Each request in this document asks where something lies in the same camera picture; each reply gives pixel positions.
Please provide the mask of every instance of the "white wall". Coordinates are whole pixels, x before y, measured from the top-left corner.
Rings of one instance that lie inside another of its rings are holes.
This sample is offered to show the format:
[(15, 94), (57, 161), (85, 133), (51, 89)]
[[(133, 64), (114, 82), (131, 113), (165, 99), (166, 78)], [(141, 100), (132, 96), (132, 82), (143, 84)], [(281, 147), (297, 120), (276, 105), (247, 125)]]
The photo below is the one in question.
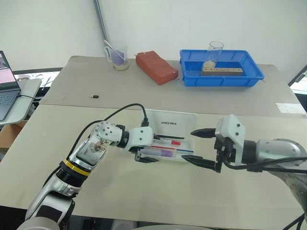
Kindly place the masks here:
[(13, 70), (63, 67), (104, 56), (92, 0), (0, 0), (0, 50)]
[[(179, 59), (179, 50), (249, 51), (274, 64), (290, 81), (307, 63), (307, 0), (100, 0), (112, 40), (129, 57), (155, 50)], [(62, 67), (72, 55), (104, 56), (93, 0), (0, 0), (0, 50), (13, 70)]]
[(155, 50), (179, 59), (181, 49), (247, 50), (290, 81), (307, 64), (307, 0), (101, 0), (109, 38), (130, 57)]

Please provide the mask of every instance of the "marker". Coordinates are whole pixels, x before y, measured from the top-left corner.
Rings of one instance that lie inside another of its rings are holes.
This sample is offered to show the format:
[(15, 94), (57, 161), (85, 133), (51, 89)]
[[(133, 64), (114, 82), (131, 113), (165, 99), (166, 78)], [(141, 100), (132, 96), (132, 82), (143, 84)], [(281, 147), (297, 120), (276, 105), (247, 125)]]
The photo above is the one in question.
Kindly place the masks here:
[(161, 157), (172, 157), (173, 152), (164, 149), (141, 149), (141, 154), (146, 155), (154, 155), (154, 156), (161, 156)]
[(160, 140), (153, 140), (153, 141), (157, 143), (162, 143), (162, 144), (181, 145), (179, 141), (175, 141), (175, 140), (160, 139)]

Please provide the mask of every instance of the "cable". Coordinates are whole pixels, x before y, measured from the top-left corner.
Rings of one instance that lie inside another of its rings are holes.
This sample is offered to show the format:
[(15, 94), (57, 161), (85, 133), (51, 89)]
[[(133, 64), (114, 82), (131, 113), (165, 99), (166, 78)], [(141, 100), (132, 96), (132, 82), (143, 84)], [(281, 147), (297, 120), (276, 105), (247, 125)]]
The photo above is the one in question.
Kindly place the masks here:
[(289, 162), (289, 161), (305, 161), (307, 160), (307, 157), (285, 157), (277, 160), (271, 160), (271, 161), (266, 161), (266, 162), (259, 162), (259, 163), (254, 163), (254, 164), (249, 164), (249, 165), (231, 165), (226, 158), (223, 158), (223, 163), (230, 169), (235, 169), (235, 170), (242, 170), (242, 169), (255, 169), (255, 168), (260, 168), (261, 166), (267, 166), (271, 164), (278, 164), (278, 163), (284, 163), (284, 162)]
[(283, 230), (288, 230), (291, 227), (293, 227), (296, 223), (299, 223), (301, 219), (304, 219), (304, 215), (305, 214), (302, 214), (301, 216), (299, 216), (298, 218), (293, 220), (290, 224), (288, 224), (286, 227), (284, 227)]
[(301, 229), (301, 226), (302, 226), (304, 220), (305, 220), (305, 217), (303, 217), (303, 218), (301, 218), (301, 219), (299, 220), (299, 222), (297, 223), (296, 230), (300, 230), (300, 229)]
[(21, 95), (21, 94), (19, 94), (17, 97), (21, 97), (21, 96), (24, 96), (24, 97), (29, 97), (29, 98), (35, 99), (35, 97), (30, 97), (30, 96), (27, 96), (27, 95)]
[[(76, 146), (77, 146), (79, 140), (81, 139), (82, 135), (84, 134), (84, 132), (85, 132), (91, 125), (93, 125), (93, 124), (95, 124), (95, 123), (102, 122), (102, 121), (107, 121), (108, 119), (110, 119), (111, 117), (113, 117), (115, 114), (117, 114), (117, 113), (119, 113), (120, 111), (122, 111), (122, 110), (124, 110), (124, 109), (126, 109), (126, 108), (128, 108), (128, 107), (131, 107), (131, 106), (139, 106), (139, 107), (142, 108), (143, 114), (144, 114), (144, 120), (143, 120), (143, 122), (142, 122), (142, 125), (143, 125), (143, 123), (145, 123), (144, 126), (148, 126), (148, 118), (147, 118), (147, 114), (146, 114), (146, 111), (145, 111), (144, 106), (141, 105), (141, 104), (139, 104), (139, 103), (128, 104), (128, 105), (126, 105), (126, 106), (124, 106), (124, 107), (118, 109), (117, 111), (115, 111), (114, 113), (112, 113), (110, 116), (106, 117), (104, 120), (96, 120), (96, 121), (93, 121), (93, 122), (89, 123), (89, 124), (81, 131), (81, 133), (78, 135), (78, 137), (77, 137), (77, 139), (75, 140), (75, 142), (74, 142), (74, 144), (73, 144), (73, 146), (72, 146), (72, 148), (71, 148), (69, 154), (67, 155), (67, 158), (66, 158), (66, 159), (68, 159), (69, 156), (73, 153), (73, 151), (74, 151), (74, 149), (76, 148)], [(47, 183), (47, 181), (50, 180), (50, 178), (52, 177), (52, 175), (53, 175), (54, 173), (56, 173), (59, 169), (60, 169), (60, 166), (58, 166), (55, 170), (52, 171), (52, 173), (48, 176), (48, 178), (47, 178), (46, 181), (44, 182), (43, 187), (45, 186), (45, 184)]]
[(307, 170), (301, 169), (282, 169), (282, 168), (259, 168), (264, 171), (271, 171), (271, 172), (284, 172), (284, 173), (304, 173), (307, 174)]

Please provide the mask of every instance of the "measuring cup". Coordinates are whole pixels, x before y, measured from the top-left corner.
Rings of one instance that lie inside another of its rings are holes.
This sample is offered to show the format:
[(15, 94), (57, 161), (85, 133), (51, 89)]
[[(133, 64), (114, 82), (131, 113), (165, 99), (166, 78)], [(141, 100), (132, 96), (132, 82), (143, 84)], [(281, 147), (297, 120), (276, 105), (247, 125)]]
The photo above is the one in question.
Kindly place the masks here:
[(104, 47), (107, 60), (112, 63), (114, 69), (116, 70), (127, 69), (129, 67), (127, 62), (127, 44), (123, 41), (113, 41), (109, 43), (113, 49), (109, 46)]

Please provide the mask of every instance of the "purple marker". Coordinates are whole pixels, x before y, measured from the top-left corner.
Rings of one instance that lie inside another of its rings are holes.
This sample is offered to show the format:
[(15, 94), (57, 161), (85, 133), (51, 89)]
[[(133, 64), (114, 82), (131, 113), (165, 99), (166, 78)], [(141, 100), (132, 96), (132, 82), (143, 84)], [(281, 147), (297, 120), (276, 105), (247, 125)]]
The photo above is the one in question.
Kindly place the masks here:
[(161, 156), (161, 157), (172, 157), (173, 156), (172, 151), (164, 150), (164, 149), (142, 149), (141, 154)]

